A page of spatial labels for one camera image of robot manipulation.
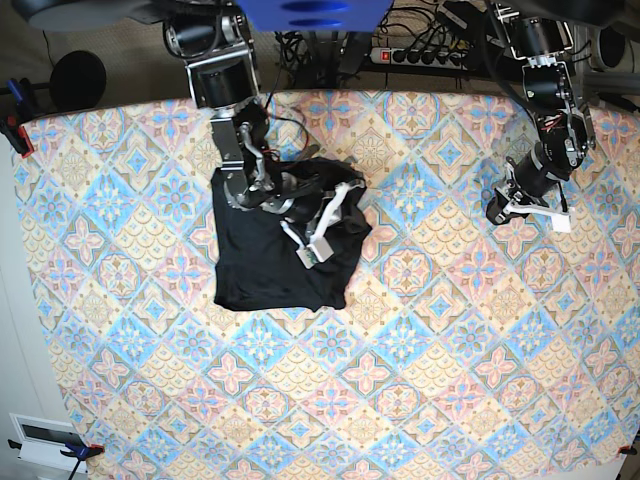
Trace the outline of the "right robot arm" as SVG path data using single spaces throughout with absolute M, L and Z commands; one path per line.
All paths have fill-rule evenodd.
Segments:
M 281 162 L 270 152 L 270 118 L 259 101 L 253 39 L 242 10 L 231 1 L 14 1 L 13 9 L 40 30 L 98 28 L 130 18 L 161 23 L 168 53 L 183 62 L 192 100 L 208 109 L 224 175 L 227 204 L 278 218 L 311 269 L 361 245 L 370 231 L 357 206 L 362 176 L 318 160 Z

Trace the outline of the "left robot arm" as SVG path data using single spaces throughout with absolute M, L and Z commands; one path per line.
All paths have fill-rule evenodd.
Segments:
M 575 68 L 571 25 L 611 27 L 639 36 L 636 1 L 488 1 L 479 27 L 481 54 L 492 79 L 530 114 L 538 139 L 519 161 L 506 160 L 506 175 L 494 189 L 486 217 L 495 226 L 530 214 L 550 218 L 556 232 L 571 230 L 572 212 L 565 199 L 557 208 L 546 194 L 561 192 L 595 146 L 591 114 L 581 92 L 572 86 Z M 502 78 L 489 55 L 487 29 L 494 28 L 502 46 L 522 64 L 517 93 Z

